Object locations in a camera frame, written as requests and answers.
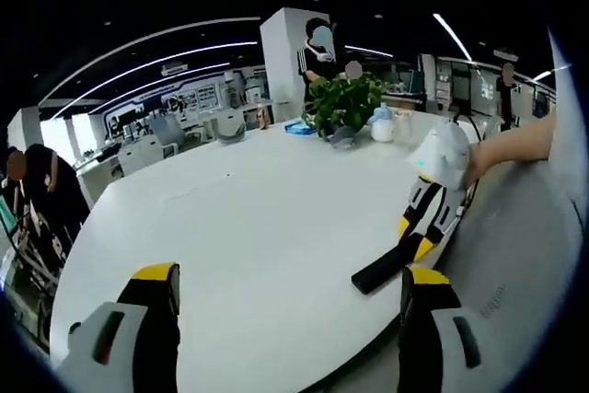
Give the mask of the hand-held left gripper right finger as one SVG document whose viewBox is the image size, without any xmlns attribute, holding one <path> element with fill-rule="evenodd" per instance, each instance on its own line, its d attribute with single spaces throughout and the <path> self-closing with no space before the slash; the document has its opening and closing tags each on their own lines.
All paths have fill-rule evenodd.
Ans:
<svg viewBox="0 0 589 393">
<path fill-rule="evenodd" d="M 402 271 L 399 392 L 489 392 L 489 333 L 436 270 Z"/>
</svg>

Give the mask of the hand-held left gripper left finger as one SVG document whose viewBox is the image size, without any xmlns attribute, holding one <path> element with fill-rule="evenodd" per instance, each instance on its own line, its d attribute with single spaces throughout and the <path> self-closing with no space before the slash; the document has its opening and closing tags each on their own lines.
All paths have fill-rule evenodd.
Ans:
<svg viewBox="0 0 589 393">
<path fill-rule="evenodd" d="M 56 374 L 69 392 L 176 392 L 180 266 L 137 271 L 114 302 L 72 325 Z"/>
</svg>

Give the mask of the person's right hand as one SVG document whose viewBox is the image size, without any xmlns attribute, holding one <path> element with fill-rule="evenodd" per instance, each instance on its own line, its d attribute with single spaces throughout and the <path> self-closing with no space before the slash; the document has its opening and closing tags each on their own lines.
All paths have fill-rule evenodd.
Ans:
<svg viewBox="0 0 589 393">
<path fill-rule="evenodd" d="M 465 174 L 464 183 L 471 186 L 480 179 L 488 169 L 488 154 L 483 143 L 472 144 L 469 147 L 468 169 Z"/>
</svg>

